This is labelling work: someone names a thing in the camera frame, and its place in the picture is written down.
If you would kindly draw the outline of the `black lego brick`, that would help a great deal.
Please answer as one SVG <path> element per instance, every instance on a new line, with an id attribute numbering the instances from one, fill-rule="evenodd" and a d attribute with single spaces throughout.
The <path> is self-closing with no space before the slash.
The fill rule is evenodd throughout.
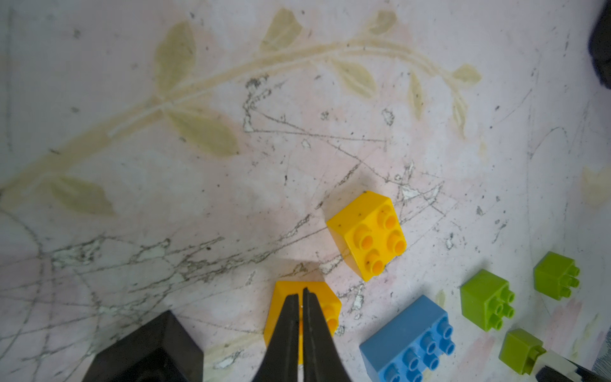
<path id="1" fill-rule="evenodd" d="M 172 311 L 95 355 L 85 381 L 202 381 L 204 351 Z"/>

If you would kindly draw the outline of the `yellow lego brick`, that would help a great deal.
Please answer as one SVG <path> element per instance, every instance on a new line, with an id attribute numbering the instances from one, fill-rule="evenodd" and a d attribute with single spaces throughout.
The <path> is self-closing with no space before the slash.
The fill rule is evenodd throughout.
<path id="1" fill-rule="evenodd" d="M 286 297 L 291 294 L 297 294 L 300 305 L 298 366 L 303 366 L 303 291 L 305 288 L 316 294 L 332 337 L 339 326 L 339 314 L 341 311 L 339 298 L 324 282 L 278 281 L 275 283 L 263 337 L 268 347 Z"/>
<path id="2" fill-rule="evenodd" d="M 345 263 L 365 282 L 407 249 L 389 197 L 366 191 L 326 222 Z"/>

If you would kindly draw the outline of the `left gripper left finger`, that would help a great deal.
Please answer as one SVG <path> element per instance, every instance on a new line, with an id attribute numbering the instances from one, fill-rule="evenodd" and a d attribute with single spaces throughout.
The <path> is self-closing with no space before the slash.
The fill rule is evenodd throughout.
<path id="1" fill-rule="evenodd" d="M 253 382 L 298 380 L 299 299 L 286 297 L 267 351 Z"/>

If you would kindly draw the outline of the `green lego brick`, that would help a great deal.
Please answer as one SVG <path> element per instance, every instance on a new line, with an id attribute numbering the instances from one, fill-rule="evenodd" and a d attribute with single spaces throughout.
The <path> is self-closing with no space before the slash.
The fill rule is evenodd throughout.
<path id="1" fill-rule="evenodd" d="M 546 353 L 544 343 L 524 329 L 505 335 L 499 359 L 519 375 L 530 375 L 539 356 Z"/>
<path id="2" fill-rule="evenodd" d="M 580 268 L 569 257 L 549 251 L 534 268 L 535 290 L 560 301 L 579 287 Z"/>
<path id="3" fill-rule="evenodd" d="M 515 314 L 512 304 L 516 295 L 509 281 L 485 269 L 460 287 L 460 296 L 462 315 L 486 332 L 500 331 L 504 319 Z"/>

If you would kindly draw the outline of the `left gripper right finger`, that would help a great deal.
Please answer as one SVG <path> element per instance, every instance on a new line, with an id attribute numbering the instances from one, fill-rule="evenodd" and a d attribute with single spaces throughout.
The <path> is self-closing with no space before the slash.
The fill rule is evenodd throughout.
<path id="1" fill-rule="evenodd" d="M 316 294 L 303 291 L 303 366 L 305 382 L 350 381 L 329 332 Z"/>

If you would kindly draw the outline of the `blue long lego brick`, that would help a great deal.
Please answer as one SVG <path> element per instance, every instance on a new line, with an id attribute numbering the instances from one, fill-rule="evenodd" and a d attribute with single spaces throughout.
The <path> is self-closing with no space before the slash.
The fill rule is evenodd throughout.
<path id="1" fill-rule="evenodd" d="M 373 381 L 422 381 L 455 350 L 448 313 L 422 295 L 360 345 Z"/>

